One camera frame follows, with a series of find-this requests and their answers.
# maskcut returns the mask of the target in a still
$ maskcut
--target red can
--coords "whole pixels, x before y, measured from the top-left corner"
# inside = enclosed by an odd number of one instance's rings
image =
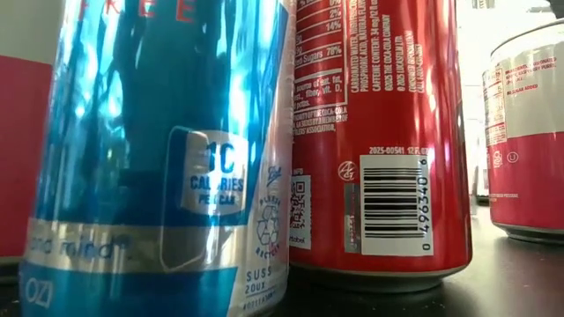
[[[298,1],[295,275],[416,291],[469,264],[454,2]]]
[[[62,1],[0,1],[0,283],[24,252]]]
[[[493,222],[564,243],[564,20],[502,43],[484,74]]]

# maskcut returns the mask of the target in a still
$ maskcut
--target white barcode label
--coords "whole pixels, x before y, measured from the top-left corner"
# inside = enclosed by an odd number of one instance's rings
[[[433,255],[430,182],[427,156],[360,156],[363,254]]]
[[[290,246],[311,250],[311,177],[292,177]]]

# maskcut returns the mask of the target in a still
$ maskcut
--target blue can label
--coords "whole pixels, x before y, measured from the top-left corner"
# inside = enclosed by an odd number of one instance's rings
[[[295,1],[64,6],[23,316],[272,308],[288,273]]]

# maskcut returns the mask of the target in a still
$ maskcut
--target qr code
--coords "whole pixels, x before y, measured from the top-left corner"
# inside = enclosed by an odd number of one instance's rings
[[[306,226],[304,219],[306,208],[306,182],[292,183],[292,207],[290,209],[290,228],[303,229]]]
[[[311,182],[309,175],[292,178],[290,246],[311,249]]]

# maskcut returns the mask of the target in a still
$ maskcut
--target can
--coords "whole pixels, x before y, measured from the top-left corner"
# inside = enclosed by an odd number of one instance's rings
[[[23,316],[248,316],[286,291],[295,4],[66,1]]]
[[[15,284],[40,169],[61,1],[0,3],[0,284]]]
[[[293,272],[437,285],[471,260],[454,1],[298,2],[296,18]]]
[[[564,242],[564,19],[508,39],[484,73],[491,217],[509,237]]]

